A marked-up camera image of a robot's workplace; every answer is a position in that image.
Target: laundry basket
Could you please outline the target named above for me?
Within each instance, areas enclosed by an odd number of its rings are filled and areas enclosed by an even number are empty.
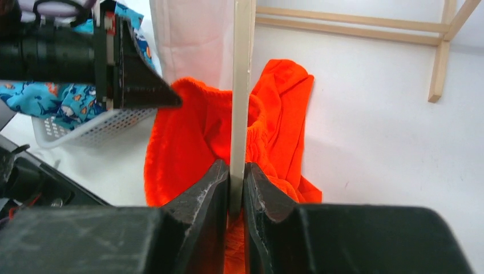
[[[70,131],[56,125],[54,117],[32,118],[35,140],[42,148],[54,148],[61,144],[82,147],[99,147],[139,121],[156,113],[155,108],[142,110],[109,110]]]

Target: orange towel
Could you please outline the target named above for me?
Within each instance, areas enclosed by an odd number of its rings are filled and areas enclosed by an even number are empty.
[[[321,202],[301,176],[304,120],[314,77],[289,60],[271,60],[249,99],[246,162],[297,202]],[[149,206],[163,206],[195,184],[216,159],[229,164],[232,92],[191,78],[172,85],[181,109],[159,109],[144,168]],[[225,273],[244,273],[244,226],[228,228]]]

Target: white fabric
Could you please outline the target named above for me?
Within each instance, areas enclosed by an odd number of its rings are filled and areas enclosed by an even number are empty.
[[[232,89],[233,11],[228,0],[150,0],[163,78],[190,76]]]

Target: wooden frame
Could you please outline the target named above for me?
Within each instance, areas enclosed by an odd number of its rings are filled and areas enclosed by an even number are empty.
[[[455,15],[457,0],[445,0],[441,23],[321,13],[316,11],[280,9],[275,7],[259,6],[256,9],[256,13],[258,15],[272,15],[277,17],[312,19],[318,21],[351,23],[364,26],[387,27],[391,29],[439,33],[439,36],[435,37],[428,35],[396,33],[391,31],[368,30],[358,27],[335,26],[327,24],[325,25],[320,23],[303,22],[294,19],[277,19],[260,16],[256,17],[256,23],[271,26],[290,27],[294,29],[322,31],[326,33],[345,34],[357,37],[435,46],[437,48],[437,51],[435,54],[434,68],[432,72],[428,97],[429,102],[435,103],[440,99],[443,93],[445,76],[447,72],[447,62],[450,52],[450,41],[457,35],[457,33],[467,21],[469,16],[479,5],[480,1],[481,0],[466,0],[457,12],[457,15]]]

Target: wooden rod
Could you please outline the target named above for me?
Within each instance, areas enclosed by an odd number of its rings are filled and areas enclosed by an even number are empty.
[[[397,41],[397,42],[407,42],[407,43],[418,44],[418,45],[438,46],[441,42],[441,39],[438,37],[428,37],[428,36],[405,34],[405,33],[392,33],[388,31],[367,30],[367,29],[359,29],[356,27],[323,25],[323,24],[317,24],[317,23],[308,23],[308,22],[274,19],[274,18],[256,17],[256,23],[270,25],[270,26],[290,27],[294,29],[322,31],[325,33],[336,33],[336,34],[352,35],[357,37],[376,38],[376,39]]]
[[[229,222],[240,216],[247,145],[256,0],[235,0]]]
[[[464,5],[462,5],[461,9],[450,23],[449,31],[443,37],[445,41],[454,39],[480,2],[481,0],[466,0],[466,2],[464,2]]]
[[[357,15],[321,13],[317,11],[281,9],[277,7],[258,6],[256,12],[258,14],[276,15],[282,17],[324,20],[331,22],[351,23],[377,27],[390,27],[393,29],[417,30],[430,33],[446,33],[449,31],[450,28],[450,25],[445,23],[427,23]]]
[[[452,21],[457,9],[457,0],[445,0],[442,12],[442,23]],[[450,55],[450,42],[442,41],[435,52],[434,68],[430,82],[428,102],[436,103],[442,97],[447,76],[447,63]]]
[[[449,52],[450,42],[442,41],[442,43],[437,47],[437,52],[435,54],[434,70],[432,72],[428,98],[430,103],[435,103],[440,99],[440,97],[442,97],[443,87],[445,85],[445,77],[447,74]]]

